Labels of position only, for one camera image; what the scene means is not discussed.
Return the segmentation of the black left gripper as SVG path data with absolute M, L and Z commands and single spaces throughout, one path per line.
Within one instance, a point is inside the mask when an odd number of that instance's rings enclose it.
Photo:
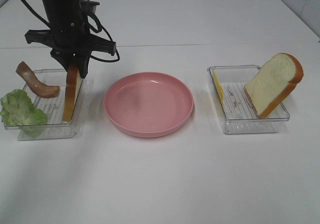
M 68 71 L 69 65 L 72 63 L 77 67 L 80 77 L 85 79 L 88 74 L 90 58 L 97 58 L 92 55 L 92 52 L 108 53 L 111 56 L 117 54 L 117 45 L 109 32 L 100 22 L 95 24 L 96 27 L 93 27 L 87 22 L 84 26 L 94 33 L 104 31 L 109 39 L 104 39 L 90 32 L 84 36 L 74 34 L 68 37 L 63 31 L 54 32 L 51 29 L 28 30 L 24 36 L 28 44 L 40 43 L 56 50 L 50 52 L 51 57 L 59 62 L 65 71 Z

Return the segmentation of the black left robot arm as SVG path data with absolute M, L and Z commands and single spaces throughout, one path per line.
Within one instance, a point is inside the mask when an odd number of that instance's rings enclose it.
M 111 37 L 97 36 L 105 27 L 96 16 L 99 2 L 90 0 L 42 0 L 49 28 L 29 30 L 25 34 L 28 44 L 40 43 L 51 48 L 50 55 L 65 70 L 74 64 L 81 78 L 88 74 L 92 52 L 117 56 L 116 43 Z

